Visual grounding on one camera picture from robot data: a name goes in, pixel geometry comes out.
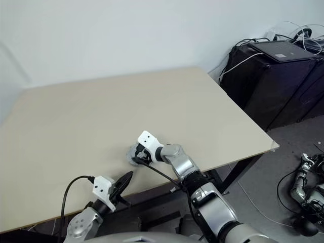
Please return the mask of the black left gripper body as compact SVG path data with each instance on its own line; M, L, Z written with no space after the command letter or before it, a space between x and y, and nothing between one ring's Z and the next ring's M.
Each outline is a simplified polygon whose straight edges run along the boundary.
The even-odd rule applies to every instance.
M127 200L125 200L121 196L121 194L118 193L118 181L114 184L113 191L112 191L112 194L110 195L109 199L114 206L117 206L119 203L121 203L125 206L130 205L130 203Z

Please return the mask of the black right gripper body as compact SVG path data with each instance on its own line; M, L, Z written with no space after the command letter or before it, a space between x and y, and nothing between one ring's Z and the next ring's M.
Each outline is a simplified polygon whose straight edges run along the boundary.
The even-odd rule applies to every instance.
M141 144L138 144L136 146L135 157L138 158L139 160L145 162L145 163L151 163L152 162L150 153Z

